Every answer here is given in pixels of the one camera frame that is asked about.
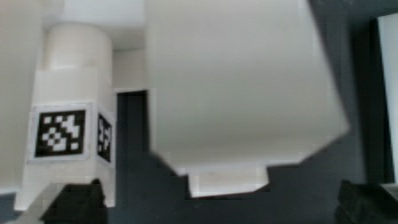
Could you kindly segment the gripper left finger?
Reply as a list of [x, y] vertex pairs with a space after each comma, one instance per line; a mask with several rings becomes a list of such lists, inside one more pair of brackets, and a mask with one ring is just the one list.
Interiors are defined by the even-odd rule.
[[11, 224], [109, 224], [102, 181], [52, 184]]

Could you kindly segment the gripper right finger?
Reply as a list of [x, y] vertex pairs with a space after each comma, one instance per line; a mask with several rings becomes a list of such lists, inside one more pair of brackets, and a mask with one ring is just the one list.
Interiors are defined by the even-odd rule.
[[398, 200], [377, 184], [342, 181], [334, 224], [398, 224]]

